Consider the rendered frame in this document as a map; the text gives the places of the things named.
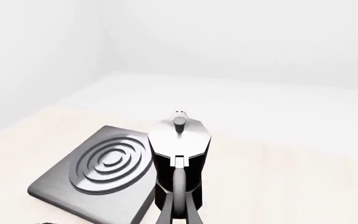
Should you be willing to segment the flat black stove plate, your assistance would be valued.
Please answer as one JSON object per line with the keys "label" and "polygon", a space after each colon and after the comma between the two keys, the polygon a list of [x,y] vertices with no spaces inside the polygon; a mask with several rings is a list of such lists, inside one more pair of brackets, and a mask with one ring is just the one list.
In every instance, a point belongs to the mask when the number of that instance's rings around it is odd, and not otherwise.
{"label": "flat black stove plate", "polygon": [[103,126],[27,192],[94,224],[140,224],[155,179],[147,134]]}

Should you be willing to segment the silver and black moka pot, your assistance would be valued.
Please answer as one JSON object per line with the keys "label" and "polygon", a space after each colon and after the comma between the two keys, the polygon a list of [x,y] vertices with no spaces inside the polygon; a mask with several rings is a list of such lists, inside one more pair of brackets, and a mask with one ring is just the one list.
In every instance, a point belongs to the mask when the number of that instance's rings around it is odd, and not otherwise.
{"label": "silver and black moka pot", "polygon": [[172,218],[186,221],[186,193],[192,194],[197,211],[203,205],[202,171],[211,135],[201,121],[176,111],[170,119],[159,121],[147,137],[157,171],[155,197],[172,193]]}

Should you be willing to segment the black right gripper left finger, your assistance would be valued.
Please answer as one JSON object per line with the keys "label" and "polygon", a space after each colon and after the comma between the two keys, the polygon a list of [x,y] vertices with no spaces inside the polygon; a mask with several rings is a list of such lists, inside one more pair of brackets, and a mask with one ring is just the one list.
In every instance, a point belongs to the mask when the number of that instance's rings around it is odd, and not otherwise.
{"label": "black right gripper left finger", "polygon": [[156,196],[155,204],[161,210],[156,224],[172,224],[173,194],[167,193],[164,197]]}

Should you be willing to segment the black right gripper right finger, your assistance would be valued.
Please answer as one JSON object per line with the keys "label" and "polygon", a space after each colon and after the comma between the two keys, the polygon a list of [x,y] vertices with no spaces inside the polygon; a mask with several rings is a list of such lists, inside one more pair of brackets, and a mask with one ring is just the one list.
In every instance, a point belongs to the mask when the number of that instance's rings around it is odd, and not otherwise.
{"label": "black right gripper right finger", "polygon": [[191,193],[186,193],[186,224],[203,224]]}

